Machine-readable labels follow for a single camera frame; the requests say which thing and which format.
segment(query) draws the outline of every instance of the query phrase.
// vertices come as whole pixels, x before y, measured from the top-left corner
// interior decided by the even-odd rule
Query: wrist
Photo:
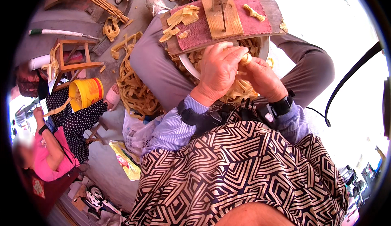
[[[42,120],[37,120],[37,128],[38,129],[41,129],[43,126],[45,126],[45,121],[42,119]]]
[[[288,96],[288,91],[285,86],[278,88],[271,97],[267,98],[269,103],[279,102],[284,97]]]
[[[194,87],[190,96],[203,106],[211,106],[216,100],[213,100],[199,85]]]

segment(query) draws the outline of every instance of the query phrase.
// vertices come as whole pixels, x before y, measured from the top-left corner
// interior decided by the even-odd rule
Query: yellow plastic bucket
[[[69,97],[75,98],[77,89],[80,92],[81,106],[77,101],[72,99],[70,103],[74,111],[89,107],[100,99],[103,99],[103,85],[98,78],[73,81],[69,85]]]

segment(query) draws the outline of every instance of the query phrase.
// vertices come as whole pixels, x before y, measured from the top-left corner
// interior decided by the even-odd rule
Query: pink shirt
[[[64,159],[58,166],[56,171],[51,170],[46,160],[49,155],[49,150],[45,146],[45,143],[42,142],[43,137],[36,132],[35,134],[35,144],[34,144],[34,152],[35,152],[35,161],[34,161],[34,171],[35,173],[43,180],[43,181],[53,181],[60,178],[62,175],[69,172],[74,166],[79,165],[79,161],[75,156],[71,153],[68,143],[66,142],[64,130],[61,127],[58,128],[57,132],[54,133],[54,136],[60,143],[60,145],[64,148],[66,154],[71,159],[72,163],[64,155]]]

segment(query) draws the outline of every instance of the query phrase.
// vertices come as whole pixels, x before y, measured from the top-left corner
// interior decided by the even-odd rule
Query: white pipe
[[[65,31],[65,30],[56,30],[56,29],[43,29],[41,34],[72,35],[76,37],[83,37],[82,33]]]
[[[36,57],[30,60],[30,69],[35,70],[41,68],[43,65],[50,63],[50,55]]]

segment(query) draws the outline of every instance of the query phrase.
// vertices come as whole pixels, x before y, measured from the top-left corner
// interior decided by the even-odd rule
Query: white sneaker
[[[160,12],[161,10],[171,10],[171,8],[166,7],[162,0],[146,0],[145,6],[151,12],[153,17],[156,16],[156,14],[158,14],[158,12]]]

